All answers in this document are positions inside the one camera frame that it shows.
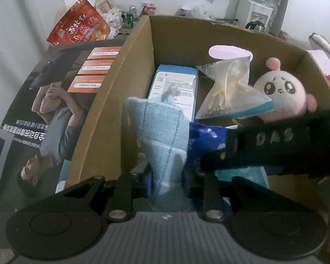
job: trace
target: plush toy eye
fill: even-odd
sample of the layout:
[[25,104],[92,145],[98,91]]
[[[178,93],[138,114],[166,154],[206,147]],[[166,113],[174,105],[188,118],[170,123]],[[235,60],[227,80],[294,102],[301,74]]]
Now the plush toy eye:
[[293,86],[291,81],[286,81],[285,82],[285,89],[289,94],[295,94],[296,93],[296,89]]
[[264,86],[264,92],[266,95],[272,95],[275,92],[275,85],[272,82],[268,82]]

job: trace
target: plush toy antenna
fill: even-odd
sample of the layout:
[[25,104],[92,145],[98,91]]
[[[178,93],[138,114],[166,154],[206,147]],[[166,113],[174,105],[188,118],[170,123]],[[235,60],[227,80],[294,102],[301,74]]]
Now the plush toy antenna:
[[278,58],[268,58],[265,65],[273,71],[280,71],[281,62]]

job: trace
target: green can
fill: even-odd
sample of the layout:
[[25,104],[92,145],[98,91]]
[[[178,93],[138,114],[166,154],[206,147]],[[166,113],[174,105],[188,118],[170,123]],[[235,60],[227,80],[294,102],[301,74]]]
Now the green can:
[[133,28],[133,16],[132,13],[130,12],[126,13],[126,28],[127,29]]

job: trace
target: white plastic bag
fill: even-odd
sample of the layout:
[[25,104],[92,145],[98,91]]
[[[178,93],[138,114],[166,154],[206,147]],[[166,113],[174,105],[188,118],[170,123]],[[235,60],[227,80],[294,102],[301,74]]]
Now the white plastic bag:
[[196,119],[213,117],[246,118],[274,109],[273,101],[248,85],[250,57],[221,60],[197,66],[215,81]]
[[119,33],[119,30],[114,29],[113,27],[110,27],[110,34],[106,38],[107,40],[112,40],[114,37],[116,37]]
[[101,15],[110,27],[120,29],[123,26],[121,11],[118,8],[112,8],[109,13]]
[[215,17],[213,15],[211,7],[207,4],[196,5],[193,9],[189,11],[188,17],[215,21]]

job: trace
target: red snack bag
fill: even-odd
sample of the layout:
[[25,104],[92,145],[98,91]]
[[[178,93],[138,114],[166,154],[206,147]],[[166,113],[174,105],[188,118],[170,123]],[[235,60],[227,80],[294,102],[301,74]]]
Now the red snack bag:
[[147,16],[151,16],[151,15],[155,15],[155,10],[156,10],[156,7],[153,6],[143,6],[143,9],[142,9],[142,16],[143,15],[147,15]]
[[80,41],[95,41],[109,35],[110,27],[87,1],[78,0],[58,21],[47,41],[53,45],[67,45]]

